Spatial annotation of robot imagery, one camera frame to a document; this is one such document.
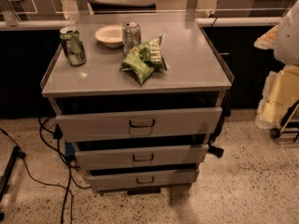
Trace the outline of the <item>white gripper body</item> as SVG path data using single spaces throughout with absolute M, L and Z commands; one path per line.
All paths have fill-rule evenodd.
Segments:
M 285 65 L 271 71 L 265 80 L 255 124 L 262 129 L 276 128 L 287 111 L 299 100 L 299 66 Z

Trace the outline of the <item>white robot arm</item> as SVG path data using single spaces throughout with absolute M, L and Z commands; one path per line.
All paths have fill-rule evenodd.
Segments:
M 255 118 L 259 128 L 277 128 L 288 109 L 299 100 L 299 1 L 278 25 L 254 42 L 254 47 L 273 50 L 275 59 L 284 64 L 280 71 L 270 72 L 266 78 Z

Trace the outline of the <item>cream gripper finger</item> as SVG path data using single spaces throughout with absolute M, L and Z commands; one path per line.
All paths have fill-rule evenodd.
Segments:
M 278 26 L 276 25 L 265 34 L 257 38 L 254 42 L 254 47 L 258 49 L 273 49 L 276 44 L 275 40 L 277 36 L 277 29 Z

